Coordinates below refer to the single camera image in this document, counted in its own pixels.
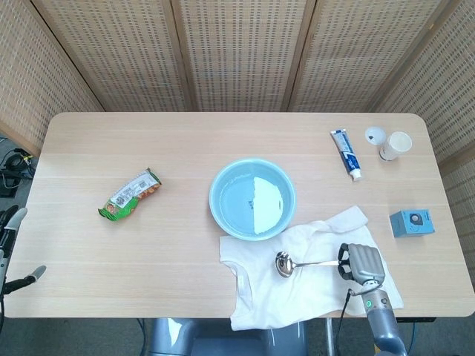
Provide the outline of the metal ladle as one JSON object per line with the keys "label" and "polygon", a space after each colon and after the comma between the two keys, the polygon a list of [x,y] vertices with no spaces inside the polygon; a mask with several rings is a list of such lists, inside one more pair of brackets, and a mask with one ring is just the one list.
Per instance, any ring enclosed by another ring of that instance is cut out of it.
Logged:
{"label": "metal ladle", "polygon": [[292,276],[294,270],[297,268],[307,267],[307,266],[324,266],[324,267],[336,267],[339,266],[339,261],[323,261],[323,262],[311,262],[311,263],[296,263],[285,251],[280,251],[275,257],[275,267],[279,273],[284,278],[289,278]]}

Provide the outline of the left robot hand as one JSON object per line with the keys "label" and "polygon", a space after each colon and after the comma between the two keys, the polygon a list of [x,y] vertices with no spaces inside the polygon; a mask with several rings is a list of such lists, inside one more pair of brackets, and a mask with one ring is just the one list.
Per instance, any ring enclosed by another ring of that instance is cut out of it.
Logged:
{"label": "left robot hand", "polygon": [[7,282],[7,270],[16,237],[26,215],[27,209],[19,208],[17,205],[13,205],[0,215],[0,297],[35,283],[47,270],[46,266],[39,266],[26,277]]}

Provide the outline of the white plastic lid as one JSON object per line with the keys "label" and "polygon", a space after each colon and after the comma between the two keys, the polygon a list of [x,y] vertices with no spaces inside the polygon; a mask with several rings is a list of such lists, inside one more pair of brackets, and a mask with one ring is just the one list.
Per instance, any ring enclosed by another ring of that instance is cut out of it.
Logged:
{"label": "white plastic lid", "polygon": [[386,140],[384,129],[376,126],[367,128],[364,135],[371,145],[382,145]]}

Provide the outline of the green snack packet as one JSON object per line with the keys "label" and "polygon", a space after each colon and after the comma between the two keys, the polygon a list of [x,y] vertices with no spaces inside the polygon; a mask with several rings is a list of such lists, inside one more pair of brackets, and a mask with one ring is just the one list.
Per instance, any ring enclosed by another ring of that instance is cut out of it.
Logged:
{"label": "green snack packet", "polygon": [[110,221],[124,219],[136,209],[141,200],[153,194],[161,185],[159,177],[150,168],[146,168],[117,190],[98,209],[98,213]]}

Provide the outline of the grey metal table leg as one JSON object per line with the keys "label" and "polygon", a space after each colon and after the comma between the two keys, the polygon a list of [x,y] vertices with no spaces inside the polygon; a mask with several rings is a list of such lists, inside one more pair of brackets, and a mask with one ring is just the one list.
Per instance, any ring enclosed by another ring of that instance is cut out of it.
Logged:
{"label": "grey metal table leg", "polygon": [[327,356],[335,356],[333,320],[331,318],[325,319],[325,332],[326,332]]}

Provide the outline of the small blue box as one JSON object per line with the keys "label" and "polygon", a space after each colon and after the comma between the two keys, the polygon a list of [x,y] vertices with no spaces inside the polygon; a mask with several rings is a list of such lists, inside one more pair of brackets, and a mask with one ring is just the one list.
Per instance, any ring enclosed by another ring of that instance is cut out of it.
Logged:
{"label": "small blue box", "polygon": [[393,236],[417,237],[435,232],[430,212],[422,210],[401,210],[390,215]]}

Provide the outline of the blue white toothpaste tube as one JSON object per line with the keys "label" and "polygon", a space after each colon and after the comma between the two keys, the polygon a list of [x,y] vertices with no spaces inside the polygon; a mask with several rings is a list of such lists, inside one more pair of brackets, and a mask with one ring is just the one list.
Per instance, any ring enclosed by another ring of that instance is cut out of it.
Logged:
{"label": "blue white toothpaste tube", "polygon": [[330,131],[330,136],[332,137],[338,152],[341,155],[347,173],[352,177],[353,182],[360,180],[362,178],[361,167],[350,143],[347,131],[345,129]]}

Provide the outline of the white cloth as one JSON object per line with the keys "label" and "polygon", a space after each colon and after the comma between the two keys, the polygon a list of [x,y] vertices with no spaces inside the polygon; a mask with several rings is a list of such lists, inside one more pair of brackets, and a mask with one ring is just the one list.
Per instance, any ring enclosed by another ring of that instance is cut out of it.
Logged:
{"label": "white cloth", "polygon": [[220,261],[237,281],[232,330],[279,329],[342,309],[352,316],[362,315],[360,298],[344,302],[347,290],[357,289],[358,284],[343,280],[336,267],[297,268],[284,278],[275,267],[275,257],[285,251],[296,263],[331,261],[342,243],[374,247],[367,224],[368,218],[354,205],[328,220],[295,225],[268,240],[221,237]]}

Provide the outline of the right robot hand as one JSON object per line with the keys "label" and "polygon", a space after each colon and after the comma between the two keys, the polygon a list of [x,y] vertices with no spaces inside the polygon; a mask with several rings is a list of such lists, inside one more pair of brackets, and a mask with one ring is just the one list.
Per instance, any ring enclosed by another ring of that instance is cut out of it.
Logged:
{"label": "right robot hand", "polygon": [[342,243],[338,251],[338,273],[344,280],[363,286],[367,282],[381,285],[385,279],[384,266],[377,248]]}

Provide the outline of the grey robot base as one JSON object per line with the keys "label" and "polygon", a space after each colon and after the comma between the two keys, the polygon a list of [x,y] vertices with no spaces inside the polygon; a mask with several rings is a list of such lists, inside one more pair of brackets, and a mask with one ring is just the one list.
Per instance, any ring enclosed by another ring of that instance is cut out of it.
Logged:
{"label": "grey robot base", "polygon": [[233,331],[229,319],[153,320],[146,356],[308,356],[305,323]]}

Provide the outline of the wooden folding screen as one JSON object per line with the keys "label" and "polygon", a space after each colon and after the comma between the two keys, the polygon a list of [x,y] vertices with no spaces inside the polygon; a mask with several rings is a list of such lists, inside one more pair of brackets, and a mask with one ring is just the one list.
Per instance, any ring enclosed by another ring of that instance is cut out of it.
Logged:
{"label": "wooden folding screen", "polygon": [[415,113],[475,220],[475,0],[0,0],[0,134],[184,110]]}

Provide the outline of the white paper cup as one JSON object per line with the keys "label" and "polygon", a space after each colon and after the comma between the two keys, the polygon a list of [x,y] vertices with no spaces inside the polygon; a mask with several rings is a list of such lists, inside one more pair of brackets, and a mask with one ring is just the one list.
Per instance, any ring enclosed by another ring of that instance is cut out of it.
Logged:
{"label": "white paper cup", "polygon": [[386,138],[379,150],[379,156],[384,161],[392,161],[402,154],[406,154],[412,148],[412,139],[402,131],[397,131]]}

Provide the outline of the light blue bowl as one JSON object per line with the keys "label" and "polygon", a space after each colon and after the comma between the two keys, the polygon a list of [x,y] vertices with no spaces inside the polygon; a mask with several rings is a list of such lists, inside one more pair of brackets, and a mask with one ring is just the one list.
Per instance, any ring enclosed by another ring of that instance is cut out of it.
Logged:
{"label": "light blue bowl", "polygon": [[222,168],[209,189],[214,221],[245,241],[271,239],[295,214],[295,187],[286,172],[265,159],[239,159]]}

